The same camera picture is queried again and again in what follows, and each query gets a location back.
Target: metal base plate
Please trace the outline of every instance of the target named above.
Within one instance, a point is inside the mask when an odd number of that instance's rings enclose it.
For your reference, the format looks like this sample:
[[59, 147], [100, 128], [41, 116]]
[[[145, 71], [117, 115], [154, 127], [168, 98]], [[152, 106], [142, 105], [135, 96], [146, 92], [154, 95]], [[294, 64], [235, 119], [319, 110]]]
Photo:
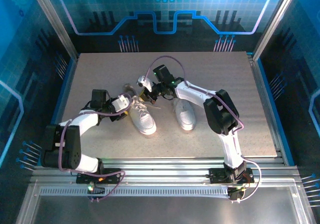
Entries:
[[245, 183], [255, 183], [255, 178], [251, 168], [247, 168], [242, 175], [242, 178], [238, 182], [232, 182], [226, 175], [226, 170], [224, 168], [210, 168], [209, 169], [209, 179], [211, 184], [245, 184]]
[[[103, 170], [103, 174], [109, 174], [114, 172], [121, 171], [120, 168], [105, 168]], [[98, 178], [91, 177], [84, 174], [78, 174], [76, 177], [76, 183], [77, 184], [89, 184], [90, 182], [96, 182]], [[107, 177], [106, 179], [99, 182], [99, 184], [117, 184], [120, 181], [120, 175], [113, 175], [110, 177]]]

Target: glass panel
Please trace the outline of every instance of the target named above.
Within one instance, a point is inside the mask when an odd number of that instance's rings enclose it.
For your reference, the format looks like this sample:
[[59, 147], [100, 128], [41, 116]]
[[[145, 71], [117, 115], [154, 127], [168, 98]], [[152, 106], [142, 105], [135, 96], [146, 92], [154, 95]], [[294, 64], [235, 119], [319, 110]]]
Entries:
[[0, 220], [12, 224], [70, 57], [36, 0], [0, 0], [0, 16]]
[[320, 0], [292, 1], [261, 61], [301, 175], [320, 174]]
[[279, 2], [51, 1], [78, 52], [252, 52]]

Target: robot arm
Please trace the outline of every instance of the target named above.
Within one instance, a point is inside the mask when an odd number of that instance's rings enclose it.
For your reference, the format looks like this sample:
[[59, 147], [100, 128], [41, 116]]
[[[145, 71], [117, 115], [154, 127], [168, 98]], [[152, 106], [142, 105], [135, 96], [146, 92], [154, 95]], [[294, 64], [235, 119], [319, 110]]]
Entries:
[[224, 153], [224, 169], [231, 182], [241, 179], [246, 171], [246, 162], [242, 158], [238, 135], [234, 130], [238, 126], [237, 120], [211, 94], [218, 96], [237, 115], [231, 98], [225, 90], [211, 91], [197, 87], [182, 78], [174, 78], [167, 67], [161, 65], [153, 70], [160, 83], [152, 83], [148, 78], [141, 76], [137, 83], [144, 87], [140, 97], [144, 101], [154, 104], [159, 96], [165, 95], [188, 100], [205, 110], [210, 128], [218, 134]]
[[[80, 136], [89, 128], [99, 125], [103, 116], [96, 113], [118, 113], [128, 108], [128, 98], [120, 95], [118, 98], [106, 99], [106, 90], [93, 90], [91, 101], [79, 113], [85, 113], [72, 120], [66, 129], [63, 141], [62, 168], [79, 172], [104, 174], [102, 161], [89, 157], [81, 152]], [[120, 120], [126, 114], [112, 116], [112, 121]], [[59, 147], [62, 131], [69, 122], [47, 125], [42, 141], [41, 165], [43, 167], [58, 168]]]

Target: shoelace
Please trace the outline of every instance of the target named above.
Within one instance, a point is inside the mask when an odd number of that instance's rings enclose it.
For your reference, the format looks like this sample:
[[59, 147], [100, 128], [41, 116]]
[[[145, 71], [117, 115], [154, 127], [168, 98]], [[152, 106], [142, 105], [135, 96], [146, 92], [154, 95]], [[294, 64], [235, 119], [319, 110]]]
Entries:
[[161, 108], [155, 107], [155, 106], [153, 106], [153, 105], [143, 104], [141, 98], [139, 98], [139, 97], [134, 97], [134, 98], [133, 98], [132, 108], [139, 111], [140, 117], [141, 117], [141, 115], [142, 115], [143, 113], [146, 113], [146, 112], [147, 112], [147, 106], [152, 107], [152, 108], [161, 109]]

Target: white sneaker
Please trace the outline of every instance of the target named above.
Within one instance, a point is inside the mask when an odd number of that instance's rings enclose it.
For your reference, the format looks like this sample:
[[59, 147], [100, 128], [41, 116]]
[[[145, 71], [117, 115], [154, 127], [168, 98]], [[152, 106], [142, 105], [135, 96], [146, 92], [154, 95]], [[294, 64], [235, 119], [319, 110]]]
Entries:
[[[136, 94], [134, 88], [129, 84], [126, 84], [123, 87], [123, 90], [129, 94]], [[142, 103], [141, 99], [137, 95], [132, 97], [132, 105], [129, 110], [129, 115], [135, 127], [142, 134], [151, 135], [155, 133], [157, 129], [156, 123], [148, 112], [147, 107]]]
[[173, 105], [179, 125], [186, 131], [195, 128], [196, 115], [191, 104], [184, 99], [175, 98]]

